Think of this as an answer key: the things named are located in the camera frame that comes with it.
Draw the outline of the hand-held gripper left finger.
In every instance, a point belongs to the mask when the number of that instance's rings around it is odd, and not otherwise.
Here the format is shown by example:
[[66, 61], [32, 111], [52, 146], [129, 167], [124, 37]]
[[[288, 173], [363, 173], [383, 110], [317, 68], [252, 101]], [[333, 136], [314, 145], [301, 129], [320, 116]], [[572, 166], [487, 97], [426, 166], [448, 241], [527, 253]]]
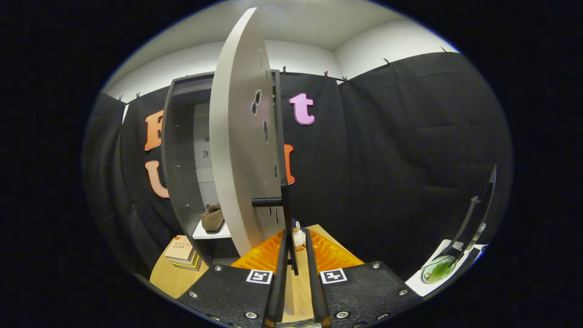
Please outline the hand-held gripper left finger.
[[274, 328], [282, 320], [289, 237], [275, 242], [273, 270], [214, 265], [178, 297], [181, 307], [223, 328]]

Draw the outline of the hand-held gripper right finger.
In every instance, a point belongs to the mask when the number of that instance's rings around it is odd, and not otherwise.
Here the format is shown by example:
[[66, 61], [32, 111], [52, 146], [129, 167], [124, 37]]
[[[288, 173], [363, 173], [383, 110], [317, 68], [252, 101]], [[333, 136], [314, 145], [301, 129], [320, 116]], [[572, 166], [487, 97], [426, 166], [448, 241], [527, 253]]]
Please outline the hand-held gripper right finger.
[[381, 261], [323, 268], [323, 236], [306, 235], [308, 277], [314, 319], [323, 328], [372, 328], [421, 303], [421, 296]]

